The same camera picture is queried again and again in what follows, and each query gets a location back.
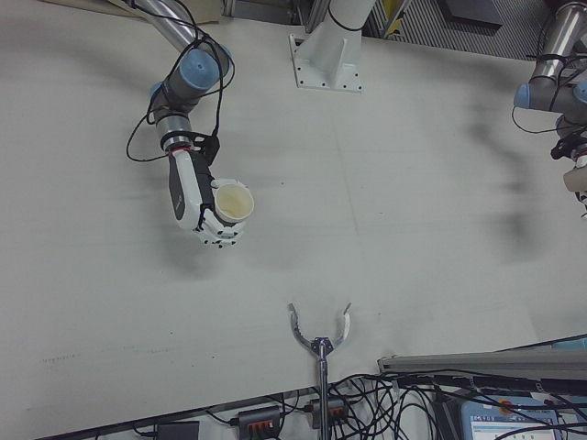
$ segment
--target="metal pole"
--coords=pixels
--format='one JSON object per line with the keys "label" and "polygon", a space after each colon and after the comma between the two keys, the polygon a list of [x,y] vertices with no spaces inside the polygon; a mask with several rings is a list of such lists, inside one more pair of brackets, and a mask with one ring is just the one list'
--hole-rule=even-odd
{"label": "metal pole", "polygon": [[[178,9],[179,6],[171,6],[173,2],[167,4],[161,0],[135,0],[135,5],[142,9],[146,9],[151,13],[171,17],[177,20],[189,21],[183,11]],[[161,18],[157,16],[150,16],[149,14],[142,14],[159,32],[178,50],[182,51],[186,46],[191,44],[195,38],[195,31],[189,26],[170,20],[169,18]]]}
{"label": "metal pole", "polygon": [[[547,55],[568,56],[575,43],[585,33],[587,5],[581,2],[570,3],[557,12],[557,19],[544,48]],[[563,68],[561,60],[543,60],[537,63],[532,78],[547,77],[555,79]]]}
{"label": "metal pole", "polygon": [[320,340],[318,354],[318,381],[320,383],[320,438],[328,440],[330,432],[328,427],[328,361],[327,341]]}

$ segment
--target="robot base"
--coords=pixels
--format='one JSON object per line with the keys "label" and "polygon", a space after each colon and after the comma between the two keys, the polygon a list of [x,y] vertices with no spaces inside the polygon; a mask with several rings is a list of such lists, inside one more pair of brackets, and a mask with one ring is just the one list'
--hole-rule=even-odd
{"label": "robot base", "polygon": [[300,44],[304,42],[302,39],[297,38],[294,34],[290,34],[290,51],[292,53],[293,61],[293,72],[295,73],[295,82],[300,88],[306,89],[323,89],[323,90],[335,90],[339,92],[352,92],[360,94],[363,90],[363,84],[360,81],[359,70],[356,64],[343,63],[346,57],[346,51],[348,51],[349,45],[347,41],[343,39],[340,48],[339,59],[340,63],[337,66],[337,70],[334,72],[322,71],[318,69],[308,58],[302,58],[297,56],[297,51],[300,48]]}

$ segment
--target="gray robot arm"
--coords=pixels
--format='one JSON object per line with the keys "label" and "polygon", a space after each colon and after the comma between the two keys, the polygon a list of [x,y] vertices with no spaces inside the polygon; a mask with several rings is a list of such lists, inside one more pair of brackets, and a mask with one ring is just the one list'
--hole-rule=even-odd
{"label": "gray robot arm", "polygon": [[575,53],[576,43],[587,32],[587,1],[550,3],[556,7],[556,19],[548,42],[537,56],[530,81],[519,86],[514,104],[562,114],[557,121],[560,141],[551,156],[575,162],[564,181],[567,189],[587,204],[587,81],[581,80],[587,56]]}
{"label": "gray robot arm", "polygon": [[175,69],[151,89],[150,113],[170,163],[169,188],[178,225],[206,245],[231,246],[253,210],[249,189],[234,179],[215,179],[209,167],[220,147],[217,130],[192,130],[188,117],[200,99],[230,71],[229,51],[193,25],[176,0],[125,0],[181,52]]}

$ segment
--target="blue joint cap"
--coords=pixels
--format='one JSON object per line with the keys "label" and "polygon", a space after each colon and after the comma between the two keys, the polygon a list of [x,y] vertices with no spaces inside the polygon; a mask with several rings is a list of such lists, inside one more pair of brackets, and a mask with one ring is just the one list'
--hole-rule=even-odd
{"label": "blue joint cap", "polygon": [[220,79],[216,60],[203,50],[192,49],[180,61],[182,78],[194,89],[207,91]]}
{"label": "blue joint cap", "polygon": [[574,94],[575,98],[577,98],[579,101],[587,104],[587,81],[581,81],[575,85],[572,94]]}
{"label": "blue joint cap", "polygon": [[520,108],[530,108],[530,84],[521,84],[517,88],[514,105]]}
{"label": "blue joint cap", "polygon": [[587,349],[587,338],[584,337],[582,339],[574,339],[572,341],[555,342],[552,347],[560,350],[584,350]]}
{"label": "blue joint cap", "polygon": [[154,83],[151,87],[150,87],[150,97],[152,98],[153,95],[155,94],[155,92],[157,92],[159,90],[159,88],[161,87],[162,82],[156,82]]}

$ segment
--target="metal grate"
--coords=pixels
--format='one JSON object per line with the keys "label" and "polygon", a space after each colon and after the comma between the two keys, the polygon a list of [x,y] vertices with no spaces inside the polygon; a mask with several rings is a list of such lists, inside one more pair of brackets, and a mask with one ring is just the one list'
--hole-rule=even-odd
{"label": "metal grate", "polygon": [[493,0],[504,25],[497,31],[447,23],[437,0],[413,0],[399,34],[388,39],[502,58],[528,60],[536,55],[542,23],[549,14],[543,0]]}

